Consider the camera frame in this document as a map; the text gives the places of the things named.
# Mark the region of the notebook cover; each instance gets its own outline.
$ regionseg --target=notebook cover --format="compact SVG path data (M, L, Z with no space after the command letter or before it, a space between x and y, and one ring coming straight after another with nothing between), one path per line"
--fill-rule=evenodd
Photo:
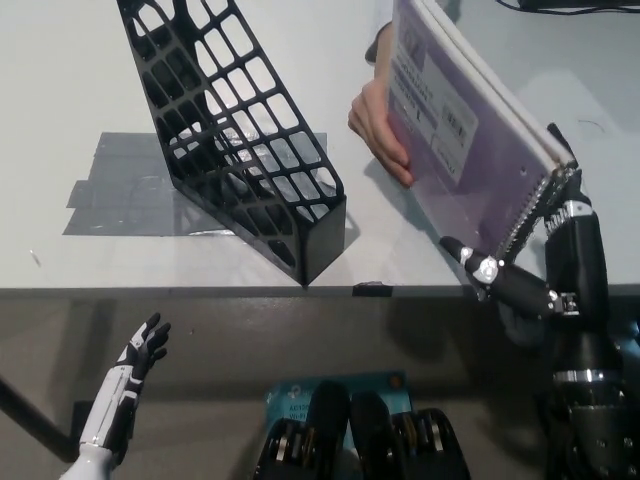
M481 93L454 62L416 1L395 1L389 122L409 153L412 191L438 235L500 256L551 168L526 128L514 126L517 117L497 108L497 94Z

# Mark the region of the robotic arm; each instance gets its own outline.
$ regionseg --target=robotic arm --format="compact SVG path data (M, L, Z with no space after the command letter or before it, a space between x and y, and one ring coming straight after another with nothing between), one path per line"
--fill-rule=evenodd
M544 217L547 281L451 237L441 246L490 297L523 317L548 321L553 386L539 405L549 440L547 478L640 478L640 402L622 380L622 357L607 332L600 224L577 163L574 168Z
M62 480L109 480L122 463L144 380L167 354L163 347L171 325L159 323L158 313L147 320L107 373L80 438L80 456Z

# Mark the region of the grid pattern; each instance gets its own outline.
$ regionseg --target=grid pattern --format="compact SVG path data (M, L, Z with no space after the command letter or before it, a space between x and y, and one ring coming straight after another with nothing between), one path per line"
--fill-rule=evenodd
M305 242L344 189L235 2L118 5L176 188L310 282Z

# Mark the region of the black cable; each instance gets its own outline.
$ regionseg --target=black cable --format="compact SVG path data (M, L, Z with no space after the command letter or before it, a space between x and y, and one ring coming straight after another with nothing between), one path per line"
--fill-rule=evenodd
M515 5L510 5L504 0L496 0L496 3L502 5L503 7L508 8L509 10L515 10L516 12L525 12L525 13L540 13L543 15L560 15L564 17L573 17L575 15L585 15L587 13L640 13L640 8L629 8L629 7L591 7L591 8L581 8L579 10L550 10L546 8L542 9L532 9L532 8L522 8L517 7Z

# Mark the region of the white table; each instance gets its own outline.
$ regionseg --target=white table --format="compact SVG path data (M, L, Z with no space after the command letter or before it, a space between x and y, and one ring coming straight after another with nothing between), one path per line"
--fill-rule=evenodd
M394 296L462 291L414 201L346 126L372 74L369 0L238 4L312 129L328 134L359 232L344 254L305 292L235 237L63 236L101 133L153 124L115 0L5 1L0 295L350 295L362 282L392 285ZM612 292L637 292L640 19L537 16L489 0L461 12L462 32L507 86L571 143L601 215ZM536 273L541 245L520 259Z

